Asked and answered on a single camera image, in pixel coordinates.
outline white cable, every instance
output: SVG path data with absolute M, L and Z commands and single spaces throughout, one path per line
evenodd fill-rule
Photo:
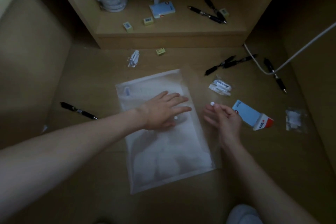
M 271 74 L 275 74 L 276 72 L 278 72 L 280 69 L 282 69 L 285 65 L 287 65 L 292 59 L 294 59 L 297 55 L 299 55 L 303 50 L 305 50 L 309 45 L 311 45 L 313 42 L 315 42 L 317 39 L 319 39 L 322 35 L 324 35 L 325 33 L 327 33 L 329 30 L 331 30 L 332 28 L 334 28 L 336 26 L 336 22 L 334 24 L 332 24 L 330 27 L 328 27 L 327 29 L 325 29 L 324 31 L 322 31 L 320 34 L 318 34 L 317 36 L 315 36 L 312 40 L 310 40 L 310 42 L 308 44 L 306 44 L 304 47 L 302 47 L 298 52 L 296 52 L 292 57 L 290 57 L 285 63 L 283 63 L 281 66 L 279 66 L 279 68 L 275 69 L 274 72 L 272 73 L 267 73 L 265 72 L 265 70 L 259 65 L 258 61 L 256 61 L 256 59 L 253 57 L 253 55 L 251 54 L 250 50 L 247 48 L 246 44 L 244 43 L 244 47 L 246 49 L 246 51 L 250 54 L 250 56 L 252 57 L 252 59 L 254 60 L 254 62 L 257 64 L 257 66 L 259 67 L 259 69 L 267 75 L 271 75 Z

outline yellow eraser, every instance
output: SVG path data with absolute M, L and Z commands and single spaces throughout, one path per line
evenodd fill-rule
M 128 21 L 125 22 L 125 23 L 123 23 L 123 25 L 124 25 L 125 30 L 126 30 L 128 33 L 133 32 L 133 28 L 132 28 L 131 24 L 130 24 Z
M 223 14 L 225 18 L 230 16 L 229 12 L 225 8 L 221 9 L 220 13 Z
M 143 23 L 145 24 L 145 26 L 154 24 L 154 19 L 153 19 L 153 17 L 144 18 Z
M 158 56 L 161 56 L 161 55 L 166 53 L 166 50 L 165 50 L 165 48 L 157 49 L 156 53 L 157 53 Z

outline forearm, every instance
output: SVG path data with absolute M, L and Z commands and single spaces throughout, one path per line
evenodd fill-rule
M 317 223 L 275 184 L 240 143 L 232 143 L 226 152 L 265 223 Z
M 0 151 L 0 221 L 60 183 L 109 144 L 142 128 L 133 109 Z

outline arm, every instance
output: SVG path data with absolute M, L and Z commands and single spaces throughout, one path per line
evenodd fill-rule
M 207 105 L 204 112 L 204 119 L 219 129 L 220 144 L 265 223 L 318 223 L 275 184 L 241 145 L 239 134 L 242 121 L 235 111 L 215 104 L 214 107 Z
M 140 129 L 174 126 L 191 111 L 177 93 L 162 92 L 137 109 L 38 136 L 0 151 L 0 222 L 45 194 L 113 142 Z

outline hand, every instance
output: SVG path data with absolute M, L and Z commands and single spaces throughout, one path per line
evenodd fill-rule
M 219 104 L 206 105 L 204 113 L 204 119 L 218 128 L 222 147 L 232 142 L 239 143 L 242 118 L 232 108 Z
M 145 120 L 144 129 L 156 130 L 175 126 L 175 122 L 170 118 L 191 111 L 191 107 L 188 106 L 175 106 L 187 101 L 187 97 L 181 97 L 178 93 L 168 95 L 168 91 L 163 91 L 150 99 L 138 108 Z

